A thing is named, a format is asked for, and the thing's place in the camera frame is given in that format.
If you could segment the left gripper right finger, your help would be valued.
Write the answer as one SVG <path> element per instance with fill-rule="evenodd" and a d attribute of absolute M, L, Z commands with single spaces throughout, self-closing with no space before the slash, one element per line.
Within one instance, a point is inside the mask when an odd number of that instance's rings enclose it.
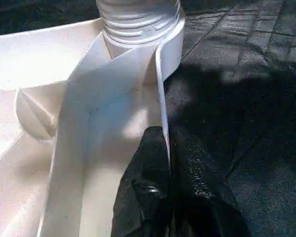
<path fill-rule="evenodd" d="M 175 236 L 251 236 L 220 161 L 182 127 L 173 127 L 170 139 Z"/>

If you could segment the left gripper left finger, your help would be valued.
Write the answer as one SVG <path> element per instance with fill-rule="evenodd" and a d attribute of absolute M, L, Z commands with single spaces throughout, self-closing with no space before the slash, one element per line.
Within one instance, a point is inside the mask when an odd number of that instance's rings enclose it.
<path fill-rule="evenodd" d="M 172 219 L 170 169 L 160 126 L 148 127 L 117 190 L 113 237 L 164 237 Z"/>

